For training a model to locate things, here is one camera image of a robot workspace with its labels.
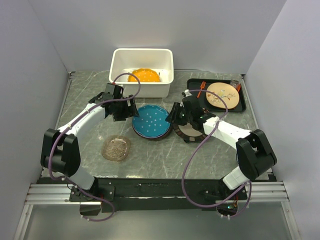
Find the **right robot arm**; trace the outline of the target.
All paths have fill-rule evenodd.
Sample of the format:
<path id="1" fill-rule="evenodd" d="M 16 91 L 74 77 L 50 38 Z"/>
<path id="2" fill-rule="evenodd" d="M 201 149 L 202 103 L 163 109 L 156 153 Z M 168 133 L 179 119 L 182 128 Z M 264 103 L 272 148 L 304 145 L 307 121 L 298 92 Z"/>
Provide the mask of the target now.
<path id="1" fill-rule="evenodd" d="M 245 184 L 256 180 L 277 164 L 277 157 L 262 130 L 247 130 L 224 121 L 222 117 L 204 110 L 194 95 L 175 102 L 166 121 L 180 126 L 190 124 L 194 130 L 205 135 L 191 158 L 210 137 L 235 149 L 238 165 L 218 184 L 219 195 L 224 199 L 232 198 Z"/>

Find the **blue polka dot plate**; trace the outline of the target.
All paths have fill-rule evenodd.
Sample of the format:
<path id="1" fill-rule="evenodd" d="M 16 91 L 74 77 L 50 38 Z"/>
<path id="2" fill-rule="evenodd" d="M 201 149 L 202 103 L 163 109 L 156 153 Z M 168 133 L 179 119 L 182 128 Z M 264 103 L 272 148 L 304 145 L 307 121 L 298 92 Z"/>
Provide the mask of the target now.
<path id="1" fill-rule="evenodd" d="M 135 120 L 139 123 L 146 122 L 148 124 L 157 124 L 158 126 L 163 126 L 166 129 L 169 122 L 166 122 L 166 117 L 169 115 L 168 111 L 159 105 L 144 105 L 138 108 L 139 117 L 133 117 L 132 121 Z"/>

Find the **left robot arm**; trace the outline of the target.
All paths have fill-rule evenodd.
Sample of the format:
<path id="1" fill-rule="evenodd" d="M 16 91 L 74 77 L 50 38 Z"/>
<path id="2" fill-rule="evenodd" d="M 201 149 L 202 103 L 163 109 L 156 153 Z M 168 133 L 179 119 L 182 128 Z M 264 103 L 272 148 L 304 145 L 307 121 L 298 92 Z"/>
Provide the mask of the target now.
<path id="1" fill-rule="evenodd" d="M 49 128 L 43 136 L 41 166 L 50 174 L 59 174 L 52 175 L 52 179 L 66 179 L 82 189 L 81 195 L 88 201 L 99 196 L 99 182 L 81 167 L 79 141 L 108 116 L 112 116 L 115 122 L 139 116 L 134 95 L 124 97 L 123 93 L 122 86 L 108 83 L 105 90 L 91 98 L 74 119 L 59 129 Z"/>

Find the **orange polka dot plate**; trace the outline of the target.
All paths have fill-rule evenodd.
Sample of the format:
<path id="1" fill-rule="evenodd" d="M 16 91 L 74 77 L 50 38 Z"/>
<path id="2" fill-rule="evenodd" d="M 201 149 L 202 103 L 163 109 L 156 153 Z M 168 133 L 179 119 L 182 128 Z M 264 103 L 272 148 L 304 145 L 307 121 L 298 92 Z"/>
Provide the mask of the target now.
<path id="1" fill-rule="evenodd" d="M 139 68 L 133 70 L 131 74 L 135 75 L 141 83 L 159 83 L 160 76 L 150 68 Z"/>

